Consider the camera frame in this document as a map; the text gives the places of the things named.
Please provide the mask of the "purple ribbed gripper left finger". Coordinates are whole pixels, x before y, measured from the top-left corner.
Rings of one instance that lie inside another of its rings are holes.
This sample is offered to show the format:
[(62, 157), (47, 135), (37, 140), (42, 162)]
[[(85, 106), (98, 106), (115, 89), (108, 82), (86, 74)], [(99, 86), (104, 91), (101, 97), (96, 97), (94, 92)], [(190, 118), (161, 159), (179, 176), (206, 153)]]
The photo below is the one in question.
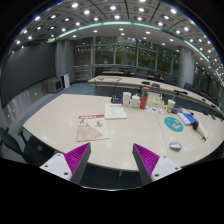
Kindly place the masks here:
[(91, 144), (86, 143), (66, 154), (56, 153), (41, 169), (79, 185), (90, 154)]

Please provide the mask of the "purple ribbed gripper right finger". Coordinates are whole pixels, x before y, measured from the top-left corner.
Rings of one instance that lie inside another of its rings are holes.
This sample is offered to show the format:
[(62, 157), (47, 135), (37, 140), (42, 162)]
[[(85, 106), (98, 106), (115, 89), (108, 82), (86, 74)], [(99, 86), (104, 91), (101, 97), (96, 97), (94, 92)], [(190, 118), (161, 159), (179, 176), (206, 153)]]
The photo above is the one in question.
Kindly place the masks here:
[(159, 156), (136, 143), (133, 144), (132, 153), (143, 185), (157, 181), (181, 169), (169, 157)]

